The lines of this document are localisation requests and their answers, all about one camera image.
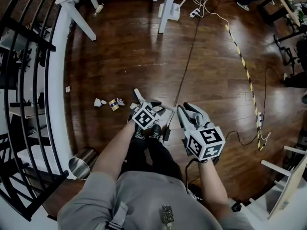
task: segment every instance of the yellow and black caution tape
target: yellow and black caution tape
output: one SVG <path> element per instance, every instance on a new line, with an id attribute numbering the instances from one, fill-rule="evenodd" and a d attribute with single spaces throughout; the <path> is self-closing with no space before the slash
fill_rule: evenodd
<path id="1" fill-rule="evenodd" d="M 254 93 L 254 88 L 253 88 L 253 85 L 251 83 L 251 80 L 250 80 L 250 75 L 248 73 L 248 69 L 246 67 L 246 63 L 245 63 L 245 60 L 243 59 L 243 56 L 241 54 L 241 51 L 240 51 L 240 48 L 238 46 L 238 44 L 236 43 L 235 41 L 235 38 L 231 35 L 231 32 L 230 32 L 230 29 L 229 29 L 229 26 L 226 25 L 226 30 L 227 32 L 229 33 L 229 35 L 231 36 L 232 38 L 232 41 L 235 43 L 236 45 L 236 49 L 238 51 L 238 54 L 240 55 L 240 58 L 241 58 L 241 61 L 242 61 L 242 65 L 245 69 L 245 73 L 246 73 L 246 76 L 248 78 L 248 81 L 249 81 L 249 86 L 250 86 L 250 91 L 251 91 L 251 94 L 253 95 L 253 101 L 254 101 L 254 105 L 255 105 L 255 116 L 256 116 L 256 127 L 257 127 L 257 140 L 258 140 L 258 150 L 261 151 L 264 147 L 265 147 L 265 144 L 264 145 L 261 145 L 260 144 L 260 126 L 259 126 L 259 122 L 258 122 L 258 108 L 257 108 L 257 103 L 256 103 L 256 98 L 255 98 L 255 93 Z"/>

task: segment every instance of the black metal railing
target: black metal railing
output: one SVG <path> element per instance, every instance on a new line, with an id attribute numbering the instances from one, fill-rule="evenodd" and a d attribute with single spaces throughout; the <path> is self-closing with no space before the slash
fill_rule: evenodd
<path id="1" fill-rule="evenodd" d="M 56 47 L 52 45 L 52 38 L 55 31 L 55 26 L 60 12 L 60 7 L 56 14 L 50 35 L 49 40 L 45 40 L 45 29 L 47 26 L 48 19 L 50 17 L 51 11 L 54 9 L 55 0 L 51 2 L 51 5 L 45 15 L 44 21 L 40 26 L 40 32 L 34 30 L 35 25 L 38 23 L 38 16 L 44 6 L 46 0 L 41 0 L 39 6 L 36 8 L 36 12 L 28 29 L 22 23 L 25 19 L 25 16 L 28 10 L 31 8 L 33 10 L 32 2 L 33 0 L 28 0 L 24 10 L 20 16 L 19 21 L 11 18 L 11 14 L 14 11 L 14 8 L 19 0 L 11 0 L 6 12 L 3 15 L 2 20 L 0 21 L 0 34 L 3 35 L 5 28 L 12 29 L 14 31 L 12 44 L 7 58 L 7 62 L 2 63 L 1 65 L 1 74 L 5 74 L 5 88 L 4 88 L 4 112 L 7 125 L 7 134 L 0 136 L 0 151 L 2 156 L 0 156 L 0 183 L 5 187 L 7 193 L 3 190 L 0 190 L 0 196 L 18 213 L 20 213 L 28 221 L 31 220 L 32 215 L 38 210 L 38 208 L 44 203 L 44 201 L 54 192 L 54 190 L 65 180 L 68 176 L 67 171 L 63 171 L 59 162 L 57 151 L 55 148 L 52 129 L 50 124 L 49 116 L 49 106 L 48 106 L 48 71 L 49 71 L 49 57 L 50 52 L 56 51 Z M 16 117 L 16 114 L 13 115 L 13 118 L 10 119 L 10 103 L 9 103 L 9 85 L 10 78 L 12 76 L 12 68 L 15 67 L 14 64 L 14 47 L 17 40 L 17 36 L 22 35 L 26 38 L 26 43 L 24 46 L 21 67 L 19 70 L 19 89 L 16 90 L 19 93 L 19 115 Z M 27 51 L 30 46 L 30 43 L 34 42 L 37 45 L 36 55 L 34 59 L 33 67 L 33 113 L 34 117 L 32 118 L 35 122 L 35 129 L 37 132 L 37 138 L 29 137 L 28 121 L 25 118 L 25 106 L 28 106 L 28 103 L 24 102 L 24 73 L 27 67 Z M 44 106 L 46 114 L 46 123 L 48 128 L 49 139 L 46 140 L 45 137 L 42 137 L 39 123 L 39 113 L 38 113 L 38 101 L 37 101 L 37 72 L 39 67 L 39 62 L 41 53 L 46 54 L 45 61 L 45 76 L 44 76 Z M 39 144 L 40 152 L 42 154 L 46 172 L 41 172 L 38 170 L 35 163 L 35 159 L 31 150 L 31 146 L 34 144 Z M 47 155 L 46 149 L 52 149 L 53 155 L 57 164 L 57 169 L 59 174 L 54 174 L 51 170 Z M 29 155 L 29 160 L 31 165 L 28 163 L 23 163 L 22 160 L 18 157 L 18 152 L 22 150 L 27 150 Z M 26 187 L 29 195 L 17 190 L 13 184 L 12 180 Z M 26 199 L 30 202 L 28 206 L 25 206 L 21 198 Z"/>

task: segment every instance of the white cable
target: white cable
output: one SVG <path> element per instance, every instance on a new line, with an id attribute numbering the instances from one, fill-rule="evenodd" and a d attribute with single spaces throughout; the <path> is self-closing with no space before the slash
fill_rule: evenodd
<path id="1" fill-rule="evenodd" d="M 228 24 L 228 27 L 229 27 L 229 21 L 228 21 L 227 19 L 223 18 L 222 16 L 220 16 L 220 15 L 217 14 L 217 13 L 211 13 L 211 12 L 209 12 L 209 11 L 207 10 L 206 5 L 205 5 L 207 1 L 208 1 L 208 0 L 204 0 L 204 3 L 201 3 L 201 0 L 200 0 L 200 1 L 193 0 L 194 3 L 196 3 L 197 5 L 199 5 L 199 9 L 203 8 L 201 18 L 204 17 L 204 13 L 205 13 L 205 10 L 206 10 L 209 14 L 215 14 L 215 15 L 217 15 L 218 17 L 220 17 L 222 20 L 226 21 L 227 24 Z"/>
<path id="2" fill-rule="evenodd" d="M 262 137 L 262 129 L 260 128 L 260 136 L 261 136 L 261 139 L 262 139 L 262 140 L 265 140 L 265 144 L 264 144 L 264 145 L 267 144 L 268 138 L 269 138 L 269 136 L 270 136 L 271 134 L 272 134 L 272 132 L 269 132 L 269 133 L 268 133 L 268 136 L 267 136 L 266 138 L 263 138 L 263 137 Z"/>

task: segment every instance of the gray t-shirt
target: gray t-shirt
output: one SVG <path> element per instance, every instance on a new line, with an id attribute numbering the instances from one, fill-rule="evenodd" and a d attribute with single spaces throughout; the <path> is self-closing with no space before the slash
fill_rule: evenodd
<path id="1" fill-rule="evenodd" d="M 103 230 L 120 203 L 127 207 L 125 230 L 164 230 L 162 206 L 170 205 L 174 230 L 252 230 L 240 212 L 219 222 L 187 194 L 173 177 L 152 172 L 129 171 L 117 182 L 107 174 L 92 173 L 83 189 L 58 214 L 59 230 Z"/>

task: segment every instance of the sneaker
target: sneaker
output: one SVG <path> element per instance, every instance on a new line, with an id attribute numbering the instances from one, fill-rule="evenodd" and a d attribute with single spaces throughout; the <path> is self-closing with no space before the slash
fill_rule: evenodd
<path id="1" fill-rule="evenodd" d="M 280 82 L 284 85 L 284 87 L 286 87 L 286 85 L 285 85 L 286 78 L 288 78 L 288 75 L 287 75 L 287 73 L 284 73 L 283 78 L 280 80 Z"/>
<path id="2" fill-rule="evenodd" d="M 288 77 L 287 73 L 283 74 L 283 80 L 286 81 L 286 78 Z"/>
<path id="3" fill-rule="evenodd" d="M 150 136 L 149 138 L 155 138 L 157 140 L 160 139 L 160 136 L 161 136 L 161 127 L 159 125 L 154 125 L 152 127 L 152 130 L 150 131 Z"/>
<path id="4" fill-rule="evenodd" d="M 134 138 L 145 140 L 145 136 L 143 134 L 143 130 L 139 127 L 139 129 L 135 132 Z"/>
<path id="5" fill-rule="evenodd" d="M 242 5 L 241 3 L 236 2 L 242 9 L 249 11 L 249 7 L 247 5 Z"/>
<path id="6" fill-rule="evenodd" d="M 307 104 L 307 92 L 304 93 L 303 97 L 302 97 L 302 102 L 304 104 Z"/>

